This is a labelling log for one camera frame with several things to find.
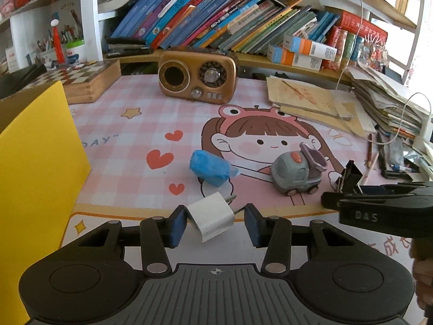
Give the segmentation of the orange white medicine box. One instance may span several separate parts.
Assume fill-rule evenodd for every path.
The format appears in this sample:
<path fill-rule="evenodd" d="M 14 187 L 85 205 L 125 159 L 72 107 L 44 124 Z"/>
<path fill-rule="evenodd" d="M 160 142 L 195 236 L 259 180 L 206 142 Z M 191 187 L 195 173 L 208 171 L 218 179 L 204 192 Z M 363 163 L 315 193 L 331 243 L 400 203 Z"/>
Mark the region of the orange white medicine box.
<path fill-rule="evenodd" d="M 266 56 L 272 63 L 306 70 L 319 71 L 322 66 L 322 59 L 304 54 L 296 54 L 279 45 L 269 45 Z"/>
<path fill-rule="evenodd" d="M 289 34 L 284 36 L 283 47 L 294 54 L 304 54 L 331 62 L 337 55 L 337 49 L 332 46 Z"/>

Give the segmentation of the pink pencil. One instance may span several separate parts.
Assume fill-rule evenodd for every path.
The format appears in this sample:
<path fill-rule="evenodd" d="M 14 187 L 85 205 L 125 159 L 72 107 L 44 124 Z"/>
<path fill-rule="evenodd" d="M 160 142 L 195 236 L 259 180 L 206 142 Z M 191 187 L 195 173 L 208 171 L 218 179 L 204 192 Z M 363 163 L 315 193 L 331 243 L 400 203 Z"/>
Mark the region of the pink pencil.
<path fill-rule="evenodd" d="M 368 170 L 367 170 L 366 173 L 363 175 L 363 177 L 362 177 L 362 179 L 361 179 L 361 181 L 360 181 L 360 185 L 361 185 L 361 186 L 367 184 L 367 182 L 368 182 L 368 178 L 369 178 L 369 175 L 370 175 L 371 172 L 373 171 L 374 166 L 375 166 L 375 164 L 376 164 L 376 162 L 377 162 L 378 157 L 379 157 L 379 151 L 377 151 L 377 152 L 375 153 L 375 155 L 374 155 L 374 157 L 373 157 L 373 159 L 372 159 L 372 162 L 371 162 L 371 164 L 370 164 Z"/>

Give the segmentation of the row of leaning books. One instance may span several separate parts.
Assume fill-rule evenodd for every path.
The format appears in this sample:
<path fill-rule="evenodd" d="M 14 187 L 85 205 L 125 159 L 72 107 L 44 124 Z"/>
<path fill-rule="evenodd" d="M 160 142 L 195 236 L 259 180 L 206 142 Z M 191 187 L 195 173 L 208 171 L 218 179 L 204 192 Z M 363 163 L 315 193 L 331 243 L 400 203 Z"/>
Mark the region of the row of leaning books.
<path fill-rule="evenodd" d="M 130 9 L 107 38 L 107 57 L 172 47 L 265 54 L 285 36 L 325 42 L 339 15 L 301 0 L 127 0 Z"/>

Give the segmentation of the stack of papers right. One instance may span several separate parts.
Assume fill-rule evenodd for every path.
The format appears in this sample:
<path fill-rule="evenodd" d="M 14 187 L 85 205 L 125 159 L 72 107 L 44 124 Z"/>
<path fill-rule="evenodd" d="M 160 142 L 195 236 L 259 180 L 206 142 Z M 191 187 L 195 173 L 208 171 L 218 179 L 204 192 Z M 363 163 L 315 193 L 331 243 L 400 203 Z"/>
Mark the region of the stack of papers right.
<path fill-rule="evenodd" d="M 432 103 L 367 65 L 350 65 L 345 73 L 364 110 L 387 133 L 415 139 L 432 119 Z"/>

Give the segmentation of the yellow cardboard box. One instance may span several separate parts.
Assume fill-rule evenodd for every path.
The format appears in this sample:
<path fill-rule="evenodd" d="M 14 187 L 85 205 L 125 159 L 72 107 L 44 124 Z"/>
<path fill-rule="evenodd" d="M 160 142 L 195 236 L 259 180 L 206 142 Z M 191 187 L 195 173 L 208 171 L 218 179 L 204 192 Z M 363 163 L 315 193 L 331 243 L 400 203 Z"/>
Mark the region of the yellow cardboard box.
<path fill-rule="evenodd" d="M 60 246 L 91 166 L 61 82 L 1 100 L 1 323 L 28 316 L 24 271 Z"/>

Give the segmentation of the white bookshelf frame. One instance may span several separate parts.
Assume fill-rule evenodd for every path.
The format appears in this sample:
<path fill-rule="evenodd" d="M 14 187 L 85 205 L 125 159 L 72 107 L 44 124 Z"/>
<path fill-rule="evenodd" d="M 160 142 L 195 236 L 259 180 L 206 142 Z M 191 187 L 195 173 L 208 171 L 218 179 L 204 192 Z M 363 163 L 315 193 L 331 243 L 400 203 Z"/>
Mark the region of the white bookshelf frame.
<path fill-rule="evenodd" d="M 8 16 L 1 17 L 1 57 L 14 48 L 14 64 L 27 66 L 26 55 L 37 48 L 38 41 L 48 35 L 53 15 L 61 24 L 78 25 L 84 33 L 85 51 L 89 60 L 102 60 L 105 39 L 120 20 L 117 11 L 101 12 L 98 5 L 106 0 L 31 0 Z M 414 69 L 415 52 L 421 24 L 427 16 L 426 0 L 311 0 L 321 7 L 345 9 L 384 27 L 388 31 L 387 49 L 392 66 L 402 69 L 402 81 L 408 82 Z M 78 22 L 71 15 L 78 10 Z"/>

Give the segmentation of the white usb charger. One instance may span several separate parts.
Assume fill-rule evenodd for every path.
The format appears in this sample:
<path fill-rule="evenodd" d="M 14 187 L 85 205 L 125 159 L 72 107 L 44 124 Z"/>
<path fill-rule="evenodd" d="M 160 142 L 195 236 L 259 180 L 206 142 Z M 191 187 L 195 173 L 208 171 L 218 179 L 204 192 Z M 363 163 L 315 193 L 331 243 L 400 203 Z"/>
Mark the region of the white usb charger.
<path fill-rule="evenodd" d="M 244 208 L 233 210 L 229 203 L 236 195 L 223 198 L 215 192 L 186 207 L 188 217 L 200 233 L 202 243 L 231 229 L 235 222 L 235 214 Z"/>

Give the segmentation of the black binder clip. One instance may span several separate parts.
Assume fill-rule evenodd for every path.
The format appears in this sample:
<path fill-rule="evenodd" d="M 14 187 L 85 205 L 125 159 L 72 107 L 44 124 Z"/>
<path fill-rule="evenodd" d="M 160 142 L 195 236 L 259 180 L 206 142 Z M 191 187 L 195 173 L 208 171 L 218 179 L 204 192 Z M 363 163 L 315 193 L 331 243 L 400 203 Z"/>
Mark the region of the black binder clip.
<path fill-rule="evenodd" d="M 358 183 L 360 183 L 363 173 L 358 169 L 353 160 L 349 160 L 343 169 L 340 178 L 336 180 L 337 192 L 352 194 L 360 193 Z"/>

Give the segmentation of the green lid white jar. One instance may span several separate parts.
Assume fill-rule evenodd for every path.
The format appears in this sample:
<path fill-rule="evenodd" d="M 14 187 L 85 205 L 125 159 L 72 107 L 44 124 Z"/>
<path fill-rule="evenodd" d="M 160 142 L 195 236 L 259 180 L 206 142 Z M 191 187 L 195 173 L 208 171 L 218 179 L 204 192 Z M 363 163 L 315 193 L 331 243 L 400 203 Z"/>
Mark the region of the green lid white jar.
<path fill-rule="evenodd" d="M 70 65 L 83 63 L 87 61 L 85 43 L 83 39 L 69 42 L 66 45 L 67 61 Z"/>

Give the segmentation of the red tassel ornament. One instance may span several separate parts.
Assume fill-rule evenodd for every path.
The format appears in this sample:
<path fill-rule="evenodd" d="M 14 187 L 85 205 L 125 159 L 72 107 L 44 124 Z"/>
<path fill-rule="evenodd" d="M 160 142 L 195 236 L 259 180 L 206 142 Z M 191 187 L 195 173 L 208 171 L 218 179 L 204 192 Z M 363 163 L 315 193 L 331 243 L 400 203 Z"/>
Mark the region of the red tassel ornament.
<path fill-rule="evenodd" d="M 59 24 L 59 20 L 58 19 L 52 19 L 51 20 L 51 28 L 52 28 L 52 34 L 53 34 L 53 45 L 54 45 L 54 50 L 56 52 L 56 56 L 57 56 L 57 61 L 60 65 L 64 65 L 65 64 L 65 55 L 63 53 L 63 48 L 62 48 L 62 42 L 60 39 L 60 34 L 58 32 L 58 26 Z"/>

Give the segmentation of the red thick dictionary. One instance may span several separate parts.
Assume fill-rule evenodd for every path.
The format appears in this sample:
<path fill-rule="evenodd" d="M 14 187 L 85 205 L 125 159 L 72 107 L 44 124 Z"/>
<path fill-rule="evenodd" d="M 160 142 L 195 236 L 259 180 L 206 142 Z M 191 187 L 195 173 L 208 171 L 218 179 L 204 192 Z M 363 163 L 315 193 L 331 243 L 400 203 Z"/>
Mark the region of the red thick dictionary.
<path fill-rule="evenodd" d="M 341 29 L 364 38 L 376 38 L 380 43 L 386 43 L 388 33 L 366 19 L 342 9 L 337 9 L 335 14 L 339 16 L 336 25 Z"/>

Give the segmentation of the orange white medicine box upper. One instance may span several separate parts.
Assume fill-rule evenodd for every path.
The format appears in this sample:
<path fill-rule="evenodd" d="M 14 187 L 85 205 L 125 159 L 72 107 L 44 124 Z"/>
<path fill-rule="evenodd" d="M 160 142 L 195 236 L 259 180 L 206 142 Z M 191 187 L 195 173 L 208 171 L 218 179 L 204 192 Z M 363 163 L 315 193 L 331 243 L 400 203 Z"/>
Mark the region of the orange white medicine box upper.
<path fill-rule="evenodd" d="M 304 54 L 331 62 L 337 55 L 337 49 L 332 46 L 289 34 L 284 36 L 283 47 L 294 54 Z"/>

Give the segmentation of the grey toy car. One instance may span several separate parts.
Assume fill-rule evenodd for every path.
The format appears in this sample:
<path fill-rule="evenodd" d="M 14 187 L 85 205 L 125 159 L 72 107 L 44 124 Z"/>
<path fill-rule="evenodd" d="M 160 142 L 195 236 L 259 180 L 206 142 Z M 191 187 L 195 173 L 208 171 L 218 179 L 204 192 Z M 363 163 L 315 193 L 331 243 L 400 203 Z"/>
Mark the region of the grey toy car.
<path fill-rule="evenodd" d="M 319 150 L 301 142 L 299 150 L 279 155 L 271 165 L 271 179 L 276 190 L 293 196 L 296 193 L 313 194 L 322 182 L 327 161 Z"/>

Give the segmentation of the blue crumpled wrapper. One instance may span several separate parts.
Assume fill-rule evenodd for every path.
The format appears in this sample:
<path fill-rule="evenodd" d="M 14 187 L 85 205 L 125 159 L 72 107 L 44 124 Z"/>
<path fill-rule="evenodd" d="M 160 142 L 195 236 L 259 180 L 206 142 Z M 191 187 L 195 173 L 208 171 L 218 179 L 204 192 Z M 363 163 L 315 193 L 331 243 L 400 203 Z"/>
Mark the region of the blue crumpled wrapper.
<path fill-rule="evenodd" d="M 229 161 L 205 150 L 195 150 L 192 153 L 189 169 L 198 178 L 217 188 L 240 174 L 238 168 Z"/>

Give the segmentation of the wooden chess board box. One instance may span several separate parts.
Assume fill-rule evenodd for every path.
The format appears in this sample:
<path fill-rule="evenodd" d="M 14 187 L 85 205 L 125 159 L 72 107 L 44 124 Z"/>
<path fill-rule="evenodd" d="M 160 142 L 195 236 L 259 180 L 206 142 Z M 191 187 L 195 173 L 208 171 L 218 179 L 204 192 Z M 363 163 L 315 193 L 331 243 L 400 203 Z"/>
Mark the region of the wooden chess board box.
<path fill-rule="evenodd" d="M 94 103 L 120 77 L 121 68 L 118 60 L 86 62 L 47 71 L 25 86 L 25 89 L 61 82 L 70 105 Z"/>

